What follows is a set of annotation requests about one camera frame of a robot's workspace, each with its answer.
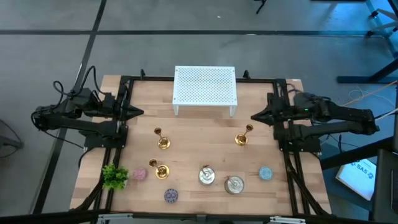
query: pink ball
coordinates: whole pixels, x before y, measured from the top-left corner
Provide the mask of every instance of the pink ball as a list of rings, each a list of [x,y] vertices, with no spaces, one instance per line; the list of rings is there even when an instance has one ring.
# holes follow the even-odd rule
[[[144,180],[147,177],[147,170],[145,168],[138,168],[133,173],[134,179]]]

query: gray concrete floor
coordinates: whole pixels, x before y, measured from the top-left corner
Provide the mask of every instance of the gray concrete floor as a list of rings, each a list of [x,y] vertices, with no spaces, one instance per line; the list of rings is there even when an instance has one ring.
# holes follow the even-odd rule
[[[387,1],[372,3],[389,9]],[[2,0],[0,29],[91,29],[99,5],[99,0]],[[368,30],[375,26],[363,2],[268,0],[256,16],[258,6],[250,0],[113,0],[106,5],[99,29]],[[0,35],[0,118],[25,142],[22,150],[0,159],[0,216],[29,213],[53,143],[50,136],[35,130],[29,116],[37,106],[58,100],[54,80],[60,80],[66,90],[72,87],[87,41],[87,35]],[[339,85],[336,76],[371,75],[391,61],[382,38],[104,35],[97,36],[88,64],[96,65],[98,80],[105,74],[138,75],[141,68],[148,75],[171,76],[175,65],[235,66],[238,73],[248,69],[256,78],[302,79],[306,91],[342,104],[350,101],[348,93],[358,86]],[[91,77],[87,84],[93,87]],[[378,95],[395,102],[394,88]],[[394,108],[376,96],[352,106],[370,108],[376,115]],[[392,135],[392,117],[379,124],[381,132],[373,136],[345,134],[343,139],[362,146]],[[83,144],[74,131],[68,132],[67,139]],[[11,150],[1,149],[0,156]],[[80,154],[79,148],[64,144],[44,212],[68,210]],[[347,201],[334,196],[330,201],[339,216],[367,218],[366,211]]]

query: white perforated platform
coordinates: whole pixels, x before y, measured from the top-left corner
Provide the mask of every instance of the white perforated platform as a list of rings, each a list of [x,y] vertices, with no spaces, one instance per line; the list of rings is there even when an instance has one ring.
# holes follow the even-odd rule
[[[233,116],[237,105],[234,67],[175,67],[175,115],[178,106],[229,106],[229,115]]]

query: silver canister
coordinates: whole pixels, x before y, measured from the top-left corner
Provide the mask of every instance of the silver canister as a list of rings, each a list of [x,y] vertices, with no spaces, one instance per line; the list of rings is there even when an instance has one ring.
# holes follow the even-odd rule
[[[199,171],[199,183],[205,186],[209,186],[216,179],[214,170],[209,167],[204,167]]]
[[[238,176],[229,177],[224,183],[225,190],[229,194],[239,194],[243,191],[244,182]]]

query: light blue ball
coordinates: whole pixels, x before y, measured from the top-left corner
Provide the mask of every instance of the light blue ball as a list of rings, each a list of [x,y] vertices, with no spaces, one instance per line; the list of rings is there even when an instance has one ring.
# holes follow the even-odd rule
[[[259,177],[262,180],[271,180],[272,175],[272,170],[266,166],[261,167],[259,170]]]

